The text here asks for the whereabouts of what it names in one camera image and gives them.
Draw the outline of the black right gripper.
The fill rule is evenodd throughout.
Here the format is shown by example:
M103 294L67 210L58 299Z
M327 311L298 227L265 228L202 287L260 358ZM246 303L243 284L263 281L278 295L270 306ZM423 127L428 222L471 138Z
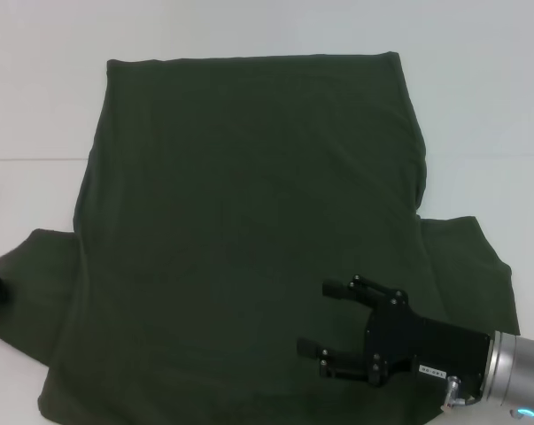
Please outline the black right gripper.
M320 376L383 386L395 374L411 373L444 384L460 380L460 391L479 398L491 337L416 314L397 291L356 274L342 283L324 280L322 295L368 307L363 354L330 349L299 338L297 354L316 360Z

